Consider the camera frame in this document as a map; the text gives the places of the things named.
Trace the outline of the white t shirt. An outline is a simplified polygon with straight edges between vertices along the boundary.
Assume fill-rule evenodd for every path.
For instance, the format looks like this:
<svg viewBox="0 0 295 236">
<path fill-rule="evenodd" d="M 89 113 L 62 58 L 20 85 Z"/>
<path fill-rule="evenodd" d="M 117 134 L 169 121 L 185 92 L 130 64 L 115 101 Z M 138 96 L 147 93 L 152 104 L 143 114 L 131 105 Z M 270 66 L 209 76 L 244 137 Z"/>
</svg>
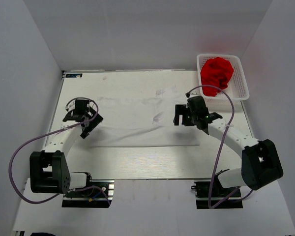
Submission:
<svg viewBox="0 0 295 236">
<path fill-rule="evenodd" d="M 175 105 L 186 103 L 176 87 L 167 87 L 149 98 L 98 97 L 103 121 L 86 138 L 90 147 L 135 148 L 199 146 L 194 126 L 175 126 Z"/>
</svg>

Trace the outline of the red t shirt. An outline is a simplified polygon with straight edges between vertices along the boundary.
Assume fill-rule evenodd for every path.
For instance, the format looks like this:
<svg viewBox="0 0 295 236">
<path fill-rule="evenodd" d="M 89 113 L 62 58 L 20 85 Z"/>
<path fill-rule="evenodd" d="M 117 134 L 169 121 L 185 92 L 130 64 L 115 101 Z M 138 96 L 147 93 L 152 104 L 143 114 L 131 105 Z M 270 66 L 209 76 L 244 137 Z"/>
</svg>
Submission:
<svg viewBox="0 0 295 236">
<path fill-rule="evenodd" d="M 228 60 L 221 57 L 208 59 L 200 71 L 201 82 L 223 90 L 228 87 L 233 73 L 234 69 Z"/>
</svg>

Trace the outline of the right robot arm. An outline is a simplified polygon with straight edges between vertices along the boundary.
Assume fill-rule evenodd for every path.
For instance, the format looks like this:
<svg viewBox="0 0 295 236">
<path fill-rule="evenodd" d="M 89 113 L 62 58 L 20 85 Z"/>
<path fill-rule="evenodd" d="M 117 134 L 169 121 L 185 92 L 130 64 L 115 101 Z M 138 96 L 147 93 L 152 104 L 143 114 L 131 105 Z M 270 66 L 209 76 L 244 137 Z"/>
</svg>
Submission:
<svg viewBox="0 0 295 236">
<path fill-rule="evenodd" d="M 219 172 L 212 184 L 213 192 L 224 196 L 231 187 L 247 186 L 258 190 L 283 176 L 283 168 L 274 142 L 260 141 L 230 126 L 223 117 L 210 113 L 201 96 L 175 106 L 174 125 L 195 126 L 223 142 L 240 158 L 241 167 Z"/>
</svg>

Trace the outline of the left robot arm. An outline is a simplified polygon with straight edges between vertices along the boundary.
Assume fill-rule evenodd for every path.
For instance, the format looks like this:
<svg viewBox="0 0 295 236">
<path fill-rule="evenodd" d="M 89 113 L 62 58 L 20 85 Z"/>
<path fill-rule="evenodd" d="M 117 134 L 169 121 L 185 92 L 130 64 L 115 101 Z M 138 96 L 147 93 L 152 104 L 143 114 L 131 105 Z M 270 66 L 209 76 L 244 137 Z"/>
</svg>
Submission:
<svg viewBox="0 0 295 236">
<path fill-rule="evenodd" d="M 85 139 L 103 117 L 98 113 L 98 105 L 84 97 L 71 99 L 65 110 L 60 131 L 42 151 L 30 155 L 30 187 L 34 193 L 65 194 L 77 189 L 89 196 L 94 191 L 89 173 L 70 171 L 66 158 L 75 141 Z"/>
</svg>

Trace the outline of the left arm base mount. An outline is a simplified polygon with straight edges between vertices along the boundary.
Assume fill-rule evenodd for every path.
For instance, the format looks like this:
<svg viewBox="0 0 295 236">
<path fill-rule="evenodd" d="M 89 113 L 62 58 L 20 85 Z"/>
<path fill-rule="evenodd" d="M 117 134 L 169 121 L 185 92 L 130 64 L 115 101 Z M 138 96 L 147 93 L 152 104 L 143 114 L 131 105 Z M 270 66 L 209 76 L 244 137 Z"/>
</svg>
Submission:
<svg viewBox="0 0 295 236">
<path fill-rule="evenodd" d="M 87 190 L 72 191 L 64 195 L 63 208 L 109 208 L 114 196 L 114 180 L 90 179 Z"/>
</svg>

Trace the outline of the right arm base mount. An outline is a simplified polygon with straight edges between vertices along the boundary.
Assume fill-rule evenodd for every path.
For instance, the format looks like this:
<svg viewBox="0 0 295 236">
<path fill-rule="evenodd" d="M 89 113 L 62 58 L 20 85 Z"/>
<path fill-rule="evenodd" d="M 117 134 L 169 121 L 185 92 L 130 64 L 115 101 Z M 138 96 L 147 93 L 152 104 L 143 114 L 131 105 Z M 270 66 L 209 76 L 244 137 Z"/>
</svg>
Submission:
<svg viewBox="0 0 295 236">
<path fill-rule="evenodd" d="M 208 196 L 209 196 L 209 181 L 196 181 L 194 185 L 191 186 L 191 190 L 195 192 L 196 195 L 196 207 L 197 209 L 209 209 L 208 207 Z M 218 203 L 232 191 L 236 190 L 235 187 L 222 188 L 219 183 L 215 182 L 212 188 L 211 195 L 211 205 Z M 237 190 L 232 196 L 227 200 L 219 204 L 215 209 L 241 209 L 243 204 L 241 199 L 241 192 Z"/>
</svg>

